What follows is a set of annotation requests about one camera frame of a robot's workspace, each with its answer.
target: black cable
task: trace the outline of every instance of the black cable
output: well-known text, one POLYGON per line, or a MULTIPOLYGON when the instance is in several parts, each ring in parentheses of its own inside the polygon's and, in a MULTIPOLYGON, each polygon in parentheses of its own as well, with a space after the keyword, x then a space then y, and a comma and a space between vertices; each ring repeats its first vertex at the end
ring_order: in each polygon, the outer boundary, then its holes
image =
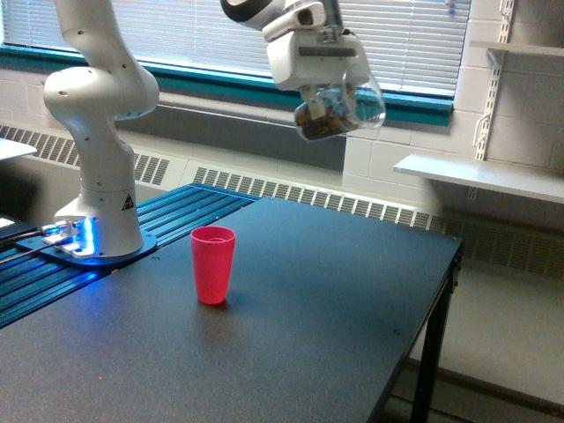
POLYGON ((5 238, 5 239, 0 241, 0 249, 3 249, 4 247, 11 245, 11 244, 14 244, 18 241, 25 240, 25 239, 31 238, 33 236, 39 236, 39 235, 42 235, 42 234, 43 234, 43 232, 40 229, 37 229, 37 230, 31 231, 31 232, 26 232, 24 234, 13 235, 9 238, 5 238))
POLYGON ((22 254, 17 254, 15 256, 9 256, 8 258, 5 258, 4 260, 0 261, 0 266, 3 266, 6 263, 13 262, 14 260, 18 260, 18 259, 23 258, 23 257, 31 256, 31 255, 39 252, 39 251, 42 251, 43 249, 48 249, 49 247, 56 247, 58 245, 68 244, 71 241, 72 241, 72 237, 63 238, 62 240, 54 242, 52 244, 45 244, 45 245, 39 247, 38 249, 30 249, 29 251, 26 251, 25 253, 22 253, 22 254))

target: pink cup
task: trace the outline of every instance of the pink cup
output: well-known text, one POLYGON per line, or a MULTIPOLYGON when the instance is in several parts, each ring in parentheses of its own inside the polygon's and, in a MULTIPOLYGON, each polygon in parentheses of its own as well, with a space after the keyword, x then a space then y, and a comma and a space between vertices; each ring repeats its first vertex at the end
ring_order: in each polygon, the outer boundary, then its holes
POLYGON ((220 304, 229 287, 235 232, 222 226, 201 226, 190 237, 197 299, 211 306, 220 304))

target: white shelf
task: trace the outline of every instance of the white shelf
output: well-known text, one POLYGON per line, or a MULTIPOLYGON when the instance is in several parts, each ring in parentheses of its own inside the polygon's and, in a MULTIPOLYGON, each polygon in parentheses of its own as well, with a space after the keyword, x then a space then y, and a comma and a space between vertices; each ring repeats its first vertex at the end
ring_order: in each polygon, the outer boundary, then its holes
POLYGON ((436 181, 564 204, 564 174, 447 154, 411 154, 394 170, 436 181))
POLYGON ((34 154, 35 152, 37 152, 37 150, 35 150, 31 145, 16 143, 14 141, 0 138, 0 160, 34 154))
POLYGON ((564 57, 564 48, 533 46, 514 42, 471 41, 471 47, 490 48, 491 50, 508 51, 518 55, 564 57))

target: teal window trim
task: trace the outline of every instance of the teal window trim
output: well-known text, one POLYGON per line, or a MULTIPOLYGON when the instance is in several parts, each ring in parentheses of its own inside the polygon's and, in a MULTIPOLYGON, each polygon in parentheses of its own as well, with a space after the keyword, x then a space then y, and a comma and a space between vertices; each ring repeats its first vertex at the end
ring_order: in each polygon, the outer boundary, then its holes
MULTIPOLYGON (((281 108, 295 108, 301 103, 297 92, 280 91, 272 79, 201 70, 182 66, 141 62, 164 90, 212 95, 214 97, 267 103, 281 108)), ((0 45, 0 65, 22 71, 61 71, 70 65, 84 66, 78 53, 46 48, 0 45)), ((400 93, 384 93, 387 119, 449 126, 453 100, 400 93)))

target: window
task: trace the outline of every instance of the window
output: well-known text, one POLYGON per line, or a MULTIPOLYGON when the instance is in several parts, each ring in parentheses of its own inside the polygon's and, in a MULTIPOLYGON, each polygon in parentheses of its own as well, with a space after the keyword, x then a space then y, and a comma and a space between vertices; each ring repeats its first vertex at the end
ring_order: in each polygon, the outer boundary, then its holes
MULTIPOLYGON (((382 89, 453 97, 470 0, 341 0, 382 89)), ((69 50, 53 0, 2 0, 4 42, 69 50)), ((137 59, 269 76, 260 32, 230 21, 219 0, 114 0, 137 59)))

